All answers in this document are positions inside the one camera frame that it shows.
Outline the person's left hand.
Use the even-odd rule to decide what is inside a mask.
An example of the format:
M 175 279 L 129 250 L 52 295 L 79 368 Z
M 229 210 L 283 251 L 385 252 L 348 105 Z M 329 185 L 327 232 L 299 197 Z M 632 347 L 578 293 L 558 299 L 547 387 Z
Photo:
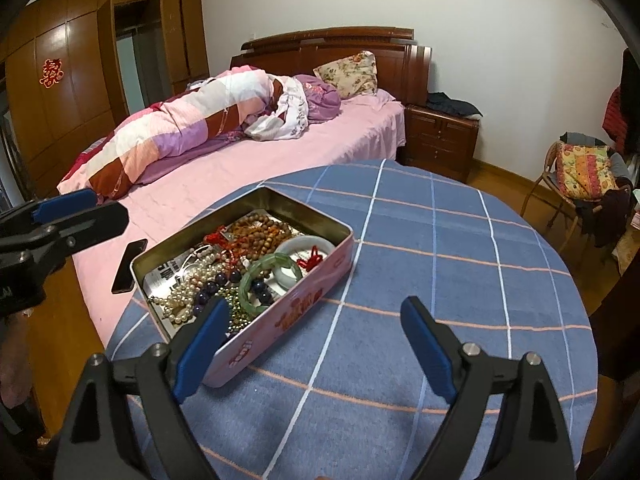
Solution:
M 23 404 L 32 390 L 28 362 L 27 321 L 24 312 L 1 320 L 1 401 L 7 408 Z

